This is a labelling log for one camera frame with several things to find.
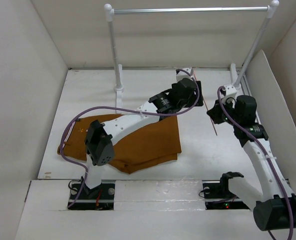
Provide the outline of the brown trousers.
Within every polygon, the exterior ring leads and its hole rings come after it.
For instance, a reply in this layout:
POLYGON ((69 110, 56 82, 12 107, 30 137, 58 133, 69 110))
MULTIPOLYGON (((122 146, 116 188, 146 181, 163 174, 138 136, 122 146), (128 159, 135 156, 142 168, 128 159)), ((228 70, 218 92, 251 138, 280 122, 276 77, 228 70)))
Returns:
MULTIPOLYGON (((91 122, 105 122, 117 117, 120 115, 95 115, 78 119, 66 134, 64 155, 86 161, 85 138, 91 122)), ((167 117, 140 128, 120 140, 114 150, 115 158, 109 165, 126 174, 176 160, 182 152, 177 117, 167 117)))

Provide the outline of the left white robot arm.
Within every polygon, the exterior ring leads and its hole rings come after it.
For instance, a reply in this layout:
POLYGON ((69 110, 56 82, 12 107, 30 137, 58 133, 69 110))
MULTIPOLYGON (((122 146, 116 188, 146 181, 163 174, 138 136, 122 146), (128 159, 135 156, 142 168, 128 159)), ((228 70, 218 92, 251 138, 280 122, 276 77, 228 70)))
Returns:
POLYGON ((147 125, 175 116, 182 108, 194 107, 200 95, 194 77, 184 77, 170 89, 149 98, 134 113, 103 123, 93 121, 85 139, 88 171, 82 186, 83 194, 88 198, 99 194, 103 166, 114 159, 114 146, 121 139, 147 125))

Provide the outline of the pink wire hanger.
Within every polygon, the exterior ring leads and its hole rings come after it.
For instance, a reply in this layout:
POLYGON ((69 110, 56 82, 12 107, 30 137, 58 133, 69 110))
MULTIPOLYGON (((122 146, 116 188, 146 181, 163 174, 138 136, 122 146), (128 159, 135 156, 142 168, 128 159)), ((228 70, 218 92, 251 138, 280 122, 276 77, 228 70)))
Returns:
MULTIPOLYGON (((196 76, 196 73, 195 73, 194 70, 193 70, 193 77, 195 78, 196 81, 198 81, 197 76, 196 76)), ((207 105, 207 102, 206 102, 204 96, 203 96, 203 103, 204 103, 204 106, 206 107, 206 110, 208 111, 209 108, 208 108, 208 105, 207 105)), ((210 118, 210 121, 211 121, 211 124, 212 124, 213 130, 214 130, 214 132, 215 132, 215 135, 218 136, 217 130, 216 130, 215 125, 214 125, 214 123, 213 123, 213 121, 212 121, 211 118, 210 118)))

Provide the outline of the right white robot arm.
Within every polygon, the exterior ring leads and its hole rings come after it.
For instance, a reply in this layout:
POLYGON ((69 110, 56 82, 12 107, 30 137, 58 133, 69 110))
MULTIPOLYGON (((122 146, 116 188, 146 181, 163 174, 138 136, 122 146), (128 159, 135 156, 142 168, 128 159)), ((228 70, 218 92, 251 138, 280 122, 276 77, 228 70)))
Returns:
POLYGON ((233 127, 235 137, 252 162, 261 190, 249 184, 243 174, 229 171, 209 191, 241 199, 252 211, 261 231, 288 229, 292 235, 296 228, 296 194, 276 163, 268 134, 256 121, 256 111, 255 98, 240 95, 228 103, 218 98, 207 115, 215 124, 228 123, 233 127))

